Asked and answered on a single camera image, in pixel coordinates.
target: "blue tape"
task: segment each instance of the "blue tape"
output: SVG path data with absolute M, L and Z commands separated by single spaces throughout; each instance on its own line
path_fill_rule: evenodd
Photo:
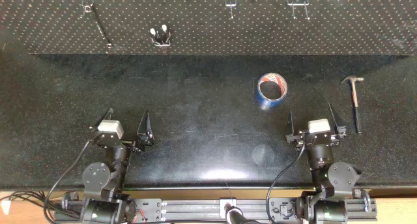
M 278 86 L 281 89 L 281 96 L 278 99 L 271 100 L 271 99 L 264 96 L 264 94 L 261 91 L 261 84 L 264 81 L 273 81 L 273 82 L 278 84 Z M 280 105 L 282 103 L 283 99 L 285 98 L 285 96 L 287 95 L 287 91 L 288 91 L 287 82 L 285 81 L 285 79 L 281 75 L 275 74 L 275 73 L 267 73 L 267 74 L 263 75 L 259 79 L 258 85 L 257 85 L 257 88 L 256 88 L 256 94 L 257 94 L 258 100 L 260 101 L 261 105 L 268 106 L 268 107 L 274 107 L 274 106 Z

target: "hammer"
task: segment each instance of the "hammer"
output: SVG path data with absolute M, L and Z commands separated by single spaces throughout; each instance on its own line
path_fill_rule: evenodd
M 353 97 L 353 104 L 354 104 L 354 121 L 356 124 L 356 132 L 361 134 L 362 133 L 362 125 L 360 124 L 360 120 L 359 120 L 359 108 L 358 108 L 358 98 L 356 97 L 356 88 L 354 86 L 354 83 L 359 81 L 359 82 L 363 82 L 364 78 L 363 77 L 356 77 L 356 76 L 349 76 L 346 77 L 342 82 L 349 80 L 351 82 L 352 85 L 352 97 Z

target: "black tabletop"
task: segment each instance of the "black tabletop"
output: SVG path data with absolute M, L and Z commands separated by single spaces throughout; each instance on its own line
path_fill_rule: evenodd
M 22 54 L 1 58 L 0 189 L 50 188 L 109 107 L 126 136 L 145 109 L 152 117 L 155 144 L 132 155 L 127 189 L 267 187 L 297 155 L 285 142 L 288 110 L 306 129 L 332 122 L 328 102 L 349 135 L 335 159 L 364 171 L 359 186 L 417 186 L 415 58 Z M 286 79 L 288 95 L 262 110 L 255 86 L 267 72 Z M 340 83 L 349 75 L 365 79 L 356 87 L 362 135 Z M 104 159 L 89 147 L 58 189 L 82 188 L 84 168 Z M 311 187 L 306 155 L 277 186 Z

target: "black pegboard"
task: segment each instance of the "black pegboard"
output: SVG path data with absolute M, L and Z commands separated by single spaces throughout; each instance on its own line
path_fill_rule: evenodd
M 107 49 L 83 0 L 1 0 L 0 30 L 29 53 L 174 55 L 392 54 L 416 51 L 416 0 L 94 0 Z M 308 1 L 293 19 L 286 1 Z M 167 24 L 167 51 L 149 29 Z

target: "roll of tape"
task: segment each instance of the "roll of tape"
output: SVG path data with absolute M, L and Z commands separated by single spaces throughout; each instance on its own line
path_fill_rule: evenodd
M 268 88 L 268 90 L 265 90 L 265 88 L 263 88 L 263 85 L 266 85 L 266 82 L 268 81 L 271 81 L 274 84 L 269 85 L 270 88 Z M 259 79 L 256 89 L 258 99 L 261 105 L 270 107 L 277 106 L 280 103 L 282 103 L 288 91 L 287 82 L 285 81 L 285 79 L 281 75 L 275 73 L 267 73 L 263 75 Z

